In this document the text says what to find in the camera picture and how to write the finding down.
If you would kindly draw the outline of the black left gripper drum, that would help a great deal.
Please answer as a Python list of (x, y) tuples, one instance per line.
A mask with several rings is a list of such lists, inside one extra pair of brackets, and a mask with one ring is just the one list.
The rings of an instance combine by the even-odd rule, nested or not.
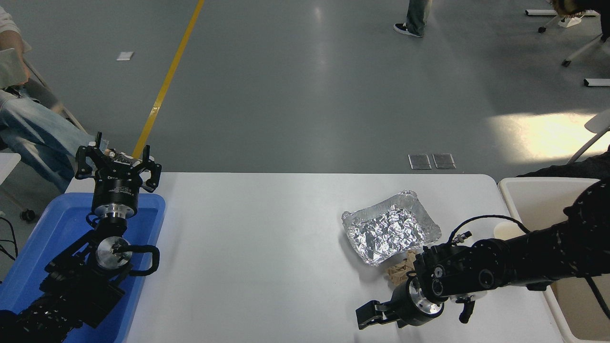
[(102, 162), (94, 173), (93, 211), (102, 211), (112, 204), (131, 211), (138, 209), (143, 181), (131, 167), (122, 163)]

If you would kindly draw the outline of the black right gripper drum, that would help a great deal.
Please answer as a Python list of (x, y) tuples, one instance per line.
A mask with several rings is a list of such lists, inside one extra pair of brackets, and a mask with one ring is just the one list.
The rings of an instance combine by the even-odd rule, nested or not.
[(431, 302), (423, 295), (419, 282), (404, 282), (397, 286), (391, 297), (394, 314), (400, 327), (421, 326), (432, 320)]

